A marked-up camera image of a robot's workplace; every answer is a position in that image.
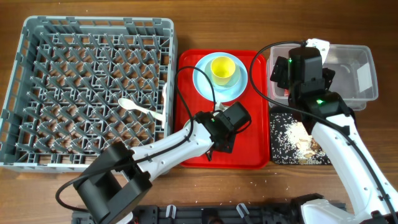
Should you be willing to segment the light blue plate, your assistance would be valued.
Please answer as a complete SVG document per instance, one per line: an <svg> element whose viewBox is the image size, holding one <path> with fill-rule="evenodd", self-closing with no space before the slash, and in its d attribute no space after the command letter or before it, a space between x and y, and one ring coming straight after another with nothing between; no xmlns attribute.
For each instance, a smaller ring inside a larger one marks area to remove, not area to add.
<svg viewBox="0 0 398 224"><path fill-rule="evenodd" d="M217 90L213 87L215 91L215 100L217 102L224 103L237 99L245 91L248 83L248 72L242 61L240 61L240 59L238 59L234 55L225 52L215 52L208 54L203 58L201 58L195 66L196 68L199 68L200 70L205 72L206 64L210 60L213 60L214 58L220 56L230 57L235 62L235 65L239 66L241 72L241 77L238 83L234 87L227 90ZM201 94L202 97L206 98L207 100L213 101L211 87L208 83L208 80L198 70L193 71L193 84L197 92L199 92L199 94Z"/></svg>

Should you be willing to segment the yellow plastic cup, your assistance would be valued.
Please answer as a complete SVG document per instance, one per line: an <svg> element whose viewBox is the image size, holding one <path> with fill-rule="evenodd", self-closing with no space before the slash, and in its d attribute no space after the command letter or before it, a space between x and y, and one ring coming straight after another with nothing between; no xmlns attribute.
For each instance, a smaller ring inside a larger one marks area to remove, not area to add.
<svg viewBox="0 0 398 224"><path fill-rule="evenodd" d="M210 65L213 81L220 86L226 85L236 70L235 62L227 56L216 57Z"/></svg>

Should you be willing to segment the white plastic fork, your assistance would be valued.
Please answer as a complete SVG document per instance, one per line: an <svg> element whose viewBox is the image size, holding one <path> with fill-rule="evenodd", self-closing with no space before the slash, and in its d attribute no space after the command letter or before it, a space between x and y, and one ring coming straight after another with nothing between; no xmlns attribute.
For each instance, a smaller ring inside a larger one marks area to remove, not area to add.
<svg viewBox="0 0 398 224"><path fill-rule="evenodd" d="M165 128L165 122L166 122L166 111L167 111L167 82L164 84L163 90L162 90L162 99L163 99L163 111L162 111L162 129Z"/></svg>

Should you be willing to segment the white plastic spoon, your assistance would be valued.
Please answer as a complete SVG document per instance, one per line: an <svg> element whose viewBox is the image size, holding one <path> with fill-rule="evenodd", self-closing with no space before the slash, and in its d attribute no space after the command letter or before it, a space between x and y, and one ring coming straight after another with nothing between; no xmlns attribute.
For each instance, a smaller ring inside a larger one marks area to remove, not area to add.
<svg viewBox="0 0 398 224"><path fill-rule="evenodd" d="M127 98L120 98L118 100L119 106L124 108L125 110L138 110L140 112L143 112L145 114L151 114L151 116L159 121L165 121L165 116L161 113L157 113L155 111L151 111L149 109L143 108L141 106L138 106L133 102L132 100L129 100Z"/></svg>

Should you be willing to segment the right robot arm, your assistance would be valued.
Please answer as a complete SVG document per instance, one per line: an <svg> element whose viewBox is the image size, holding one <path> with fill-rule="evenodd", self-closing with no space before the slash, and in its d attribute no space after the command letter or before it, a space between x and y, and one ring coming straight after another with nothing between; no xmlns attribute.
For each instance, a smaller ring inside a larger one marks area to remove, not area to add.
<svg viewBox="0 0 398 224"><path fill-rule="evenodd" d="M353 213L323 198L300 205L303 223L397 223L397 190L375 163L356 129L351 109L329 90L331 72L314 47L289 50L287 108L326 153L342 181Z"/></svg>

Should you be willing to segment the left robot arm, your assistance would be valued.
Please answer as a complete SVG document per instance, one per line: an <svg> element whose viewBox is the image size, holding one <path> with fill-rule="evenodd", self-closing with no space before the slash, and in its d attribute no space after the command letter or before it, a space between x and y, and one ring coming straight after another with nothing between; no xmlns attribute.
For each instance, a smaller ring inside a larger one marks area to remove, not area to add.
<svg viewBox="0 0 398 224"><path fill-rule="evenodd" d="M117 223L152 188L153 181L183 161L213 151L229 152L251 116L239 102L224 111L198 112L188 126L152 144L110 145L74 183L95 223Z"/></svg>

